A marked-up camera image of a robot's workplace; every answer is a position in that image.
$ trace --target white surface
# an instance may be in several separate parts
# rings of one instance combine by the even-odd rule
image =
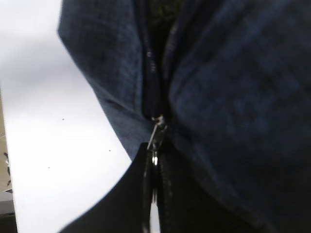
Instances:
[[[57,38],[60,2],[0,0],[0,81],[19,233],[58,232],[130,163]]]
[[[156,203],[151,204],[150,209],[150,230],[151,233],[160,233],[160,219]]]

